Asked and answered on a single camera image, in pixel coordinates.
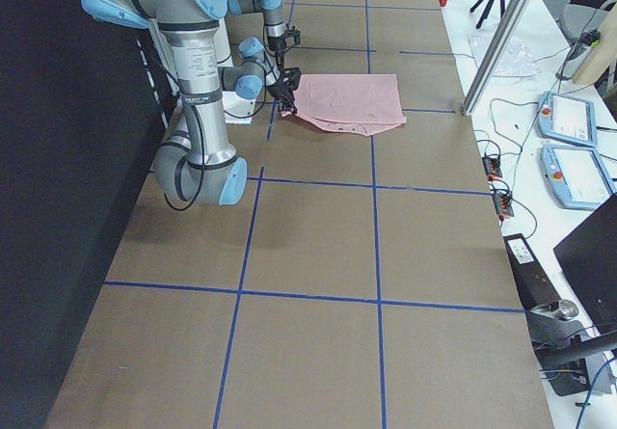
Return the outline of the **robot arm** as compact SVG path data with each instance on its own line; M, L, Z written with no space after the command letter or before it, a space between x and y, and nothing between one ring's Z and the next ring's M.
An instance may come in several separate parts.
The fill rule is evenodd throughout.
M277 68L283 70L287 40L293 38L292 30L283 20L283 0L228 0L228 11L235 15L262 14L268 49Z
M267 91L287 112L301 71L284 65L300 32L283 19L283 0L81 0L93 18L146 29L151 22L169 44L182 114L154 158L155 179L167 202L233 205L245 190L248 166L228 139L224 94L252 101ZM243 40L242 64L221 66L215 36L226 16L261 13L267 41Z

